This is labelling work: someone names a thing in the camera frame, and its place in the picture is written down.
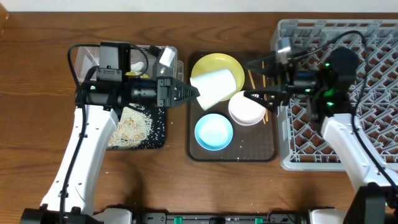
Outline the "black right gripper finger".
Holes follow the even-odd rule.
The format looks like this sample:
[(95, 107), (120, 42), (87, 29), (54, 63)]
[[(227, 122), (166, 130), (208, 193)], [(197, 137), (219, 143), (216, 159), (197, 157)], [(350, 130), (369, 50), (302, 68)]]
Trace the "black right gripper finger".
[(274, 51), (245, 63), (243, 67), (246, 70), (265, 75), (266, 77), (276, 77), (280, 73), (280, 65), (277, 62), (276, 53)]
[(278, 107), (288, 104), (288, 94), (285, 88), (246, 90), (244, 96), (269, 111), (276, 111)]

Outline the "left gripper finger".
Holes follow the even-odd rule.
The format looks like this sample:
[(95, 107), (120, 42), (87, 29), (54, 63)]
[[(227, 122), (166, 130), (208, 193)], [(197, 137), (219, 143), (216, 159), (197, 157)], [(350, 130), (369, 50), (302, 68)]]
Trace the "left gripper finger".
[(180, 80), (174, 80), (174, 90), (177, 95), (199, 95), (199, 91), (196, 87)]
[(176, 93), (172, 97), (172, 107), (178, 107), (184, 103), (188, 103), (189, 101), (192, 101), (196, 98), (196, 94), (191, 93), (189, 95), (183, 95)]

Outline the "pink bowl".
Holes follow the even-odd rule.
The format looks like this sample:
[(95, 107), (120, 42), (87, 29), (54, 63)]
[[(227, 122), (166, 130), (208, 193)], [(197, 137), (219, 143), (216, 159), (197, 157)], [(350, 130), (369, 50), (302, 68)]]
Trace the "pink bowl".
[(252, 126), (262, 121), (265, 107), (246, 98), (244, 91), (237, 92), (228, 103), (228, 112), (232, 119), (241, 126)]

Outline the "white green cup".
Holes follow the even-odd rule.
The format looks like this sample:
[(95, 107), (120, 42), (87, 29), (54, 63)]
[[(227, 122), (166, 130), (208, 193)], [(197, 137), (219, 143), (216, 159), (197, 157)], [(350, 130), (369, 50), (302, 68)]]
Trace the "white green cup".
[(191, 77), (190, 84), (196, 87), (200, 96), (198, 103), (203, 110), (208, 110), (236, 91), (236, 81), (227, 68)]

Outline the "white tissue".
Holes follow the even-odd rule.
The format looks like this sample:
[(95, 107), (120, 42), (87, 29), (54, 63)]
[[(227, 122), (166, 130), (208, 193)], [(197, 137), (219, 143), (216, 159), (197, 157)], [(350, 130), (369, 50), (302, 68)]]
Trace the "white tissue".
[(141, 72), (146, 67), (144, 62), (135, 62), (131, 64), (132, 72)]

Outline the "light blue bowl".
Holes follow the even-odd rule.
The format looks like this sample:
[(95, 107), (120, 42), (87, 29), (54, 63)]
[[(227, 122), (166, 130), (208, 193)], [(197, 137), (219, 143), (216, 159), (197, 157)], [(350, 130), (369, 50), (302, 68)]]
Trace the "light blue bowl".
[(231, 122), (221, 114), (207, 114), (201, 117), (195, 125), (194, 136), (197, 143), (208, 151), (224, 149), (233, 138)]

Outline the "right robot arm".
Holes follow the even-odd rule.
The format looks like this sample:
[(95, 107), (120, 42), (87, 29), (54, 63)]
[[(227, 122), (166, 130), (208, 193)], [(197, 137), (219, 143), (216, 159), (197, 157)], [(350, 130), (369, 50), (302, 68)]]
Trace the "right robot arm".
[(304, 95), (309, 120), (343, 164), (355, 191), (349, 209), (315, 208), (308, 211), (307, 223), (395, 223), (397, 214), (388, 218), (385, 209), (397, 209), (397, 173), (377, 153), (356, 115), (358, 106), (348, 96), (359, 58), (351, 49), (338, 47), (321, 70), (299, 69), (299, 60), (311, 54), (294, 49), (288, 37), (277, 40), (274, 53), (263, 58), (270, 65), (262, 70), (274, 83), (244, 92), (269, 111), (287, 105), (292, 95)]

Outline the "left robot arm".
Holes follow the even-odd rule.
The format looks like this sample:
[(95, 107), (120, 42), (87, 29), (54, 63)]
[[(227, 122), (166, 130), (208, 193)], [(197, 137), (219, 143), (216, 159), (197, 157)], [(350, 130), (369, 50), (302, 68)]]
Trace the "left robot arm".
[(104, 154), (123, 108), (153, 101), (173, 108), (199, 96), (195, 87), (162, 74), (177, 58), (174, 47), (141, 47), (102, 41), (99, 64), (75, 85), (74, 127), (56, 178), (37, 209), (23, 211), (21, 223), (137, 223), (130, 208), (116, 205), (94, 213), (94, 195)]

